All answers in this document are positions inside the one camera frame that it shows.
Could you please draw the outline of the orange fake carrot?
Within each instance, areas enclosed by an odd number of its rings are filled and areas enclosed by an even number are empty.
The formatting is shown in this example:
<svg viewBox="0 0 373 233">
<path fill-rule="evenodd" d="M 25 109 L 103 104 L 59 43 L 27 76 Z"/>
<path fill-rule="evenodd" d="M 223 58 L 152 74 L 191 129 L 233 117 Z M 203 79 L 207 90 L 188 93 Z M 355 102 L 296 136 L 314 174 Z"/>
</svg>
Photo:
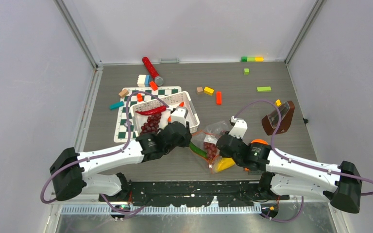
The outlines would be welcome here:
<svg viewBox="0 0 373 233">
<path fill-rule="evenodd" d="M 183 107 L 184 106 L 184 102 L 181 102 L 178 106 L 179 107 Z M 171 123 L 171 116 L 169 116 L 169 118 L 168 118 L 168 123 Z"/>
</svg>

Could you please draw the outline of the red fake chili pepper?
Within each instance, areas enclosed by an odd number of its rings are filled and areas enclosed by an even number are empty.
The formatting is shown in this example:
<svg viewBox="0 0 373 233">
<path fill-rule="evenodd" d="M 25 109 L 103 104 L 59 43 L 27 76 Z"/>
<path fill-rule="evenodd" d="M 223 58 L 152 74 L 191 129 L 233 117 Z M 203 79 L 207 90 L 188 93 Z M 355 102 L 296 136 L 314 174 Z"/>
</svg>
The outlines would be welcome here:
<svg viewBox="0 0 373 233">
<path fill-rule="evenodd" d="M 146 111 L 136 111 L 136 113 L 139 114 L 139 115 L 143 115 L 143 116 L 151 116 L 151 115 L 154 115 L 154 114 L 162 113 L 166 110 L 167 110 L 166 106 L 159 106 L 159 107 L 156 107 L 156 108 L 153 108 L 153 109 L 150 109 L 150 110 L 146 110 Z"/>
</svg>

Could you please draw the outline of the purple fake grapes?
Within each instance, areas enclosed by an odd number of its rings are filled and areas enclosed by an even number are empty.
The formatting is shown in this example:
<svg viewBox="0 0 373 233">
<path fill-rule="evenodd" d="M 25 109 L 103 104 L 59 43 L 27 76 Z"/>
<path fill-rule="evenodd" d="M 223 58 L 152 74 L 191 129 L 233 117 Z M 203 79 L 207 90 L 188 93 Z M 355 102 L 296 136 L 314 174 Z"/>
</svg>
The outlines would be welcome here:
<svg viewBox="0 0 373 233">
<path fill-rule="evenodd" d="M 141 132 L 139 134 L 157 133 L 160 128 L 159 123 L 161 116 L 161 113 L 148 116 L 147 121 L 141 126 Z"/>
</svg>

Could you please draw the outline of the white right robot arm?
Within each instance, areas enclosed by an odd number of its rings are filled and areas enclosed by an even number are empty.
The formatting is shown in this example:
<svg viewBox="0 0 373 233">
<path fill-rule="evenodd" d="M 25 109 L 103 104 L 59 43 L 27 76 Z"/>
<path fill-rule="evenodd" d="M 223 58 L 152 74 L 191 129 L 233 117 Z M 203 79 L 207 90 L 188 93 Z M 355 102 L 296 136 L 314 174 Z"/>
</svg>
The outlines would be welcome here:
<svg viewBox="0 0 373 233">
<path fill-rule="evenodd" d="M 329 202 L 333 207 L 352 214 L 360 211 L 362 181 L 355 164 L 321 164 L 296 157 L 270 145 L 224 134 L 216 143 L 223 158 L 250 171 L 262 171 L 258 194 L 264 199 L 294 195 Z"/>
</svg>

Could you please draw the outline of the clear zip top bag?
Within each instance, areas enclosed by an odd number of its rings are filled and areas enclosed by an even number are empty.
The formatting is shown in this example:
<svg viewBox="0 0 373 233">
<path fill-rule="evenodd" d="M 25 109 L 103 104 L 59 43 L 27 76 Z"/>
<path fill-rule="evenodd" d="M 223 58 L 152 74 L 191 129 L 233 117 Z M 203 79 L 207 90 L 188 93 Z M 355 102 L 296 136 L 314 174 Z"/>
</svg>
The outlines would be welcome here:
<svg viewBox="0 0 373 233">
<path fill-rule="evenodd" d="M 201 149 L 204 150 L 203 143 L 204 142 L 209 142 L 209 143 L 214 143 L 216 145 L 218 139 L 227 133 L 229 131 L 230 125 L 226 123 L 225 121 L 219 121 L 214 124 L 206 126 L 203 130 L 197 131 L 192 135 L 192 139 L 190 142 L 195 144 L 196 146 L 200 147 Z M 205 160 L 207 163 L 207 166 L 210 170 L 210 173 L 215 174 L 212 171 L 212 165 L 214 161 L 218 158 L 221 157 L 219 154 L 219 150 L 217 151 L 217 155 L 214 159 L 212 160 Z"/>
</svg>

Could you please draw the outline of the green fake chili pepper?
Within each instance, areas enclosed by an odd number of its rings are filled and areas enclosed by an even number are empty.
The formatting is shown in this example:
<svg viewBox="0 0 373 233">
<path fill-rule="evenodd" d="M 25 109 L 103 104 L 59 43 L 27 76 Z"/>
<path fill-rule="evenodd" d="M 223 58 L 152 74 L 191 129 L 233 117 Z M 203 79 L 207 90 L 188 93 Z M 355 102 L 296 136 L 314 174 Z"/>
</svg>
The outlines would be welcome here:
<svg viewBox="0 0 373 233">
<path fill-rule="evenodd" d="M 192 142 L 190 142 L 190 144 L 189 144 L 189 148 L 190 148 L 191 151 L 192 151 L 193 153 L 195 153 L 196 155 L 202 157 L 202 158 L 205 159 L 205 160 L 208 160 L 207 151 L 201 149 L 200 147 L 196 146 L 196 145 L 193 144 Z"/>
</svg>

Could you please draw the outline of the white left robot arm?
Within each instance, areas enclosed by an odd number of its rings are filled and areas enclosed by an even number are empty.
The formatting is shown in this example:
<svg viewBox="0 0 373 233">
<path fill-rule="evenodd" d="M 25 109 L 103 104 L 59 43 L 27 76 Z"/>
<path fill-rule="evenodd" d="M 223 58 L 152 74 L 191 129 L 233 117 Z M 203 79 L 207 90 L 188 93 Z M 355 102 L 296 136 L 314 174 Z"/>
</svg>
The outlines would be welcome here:
<svg viewBox="0 0 373 233">
<path fill-rule="evenodd" d="M 65 201 L 80 194 L 104 194 L 118 201 L 126 200 L 130 189 L 124 176 L 103 172 L 160 159 L 176 147 L 188 147 L 191 138 L 189 122 L 175 121 L 157 133 L 140 135 L 120 146 L 91 152 L 67 148 L 50 166 L 55 199 Z"/>
</svg>

